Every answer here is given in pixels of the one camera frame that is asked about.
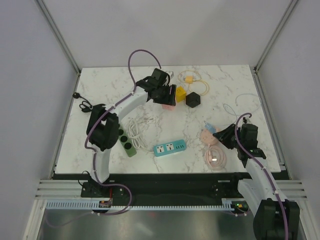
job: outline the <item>blue object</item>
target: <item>blue object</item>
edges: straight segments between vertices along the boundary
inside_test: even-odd
[[[215,134],[217,132],[214,126],[212,126],[210,123],[208,123],[207,121],[204,121],[204,123],[205,123],[204,127],[208,129],[210,133]]]
[[[168,154],[174,154],[187,149],[185,140],[170,141],[153,147],[154,155],[161,157]]]

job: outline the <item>pink block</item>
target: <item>pink block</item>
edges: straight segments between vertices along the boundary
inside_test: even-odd
[[[171,106],[171,105],[166,105],[166,104],[161,104],[163,109],[167,109],[169,111],[173,111],[176,106]]]

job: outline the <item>blue power strip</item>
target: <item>blue power strip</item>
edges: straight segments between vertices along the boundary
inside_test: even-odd
[[[154,155],[161,157],[168,154],[174,154],[187,149],[185,140],[171,141],[164,144],[159,144],[153,147]]]

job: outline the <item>metal floor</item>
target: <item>metal floor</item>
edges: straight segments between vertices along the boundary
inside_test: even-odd
[[[46,210],[59,225],[83,210]],[[138,211],[89,215],[57,229],[42,224],[39,240],[254,240],[253,216],[218,211]]]

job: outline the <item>green power strip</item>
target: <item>green power strip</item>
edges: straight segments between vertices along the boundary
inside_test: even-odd
[[[137,154],[137,151],[133,146],[131,139],[128,137],[121,125],[119,125],[119,141],[129,158]]]

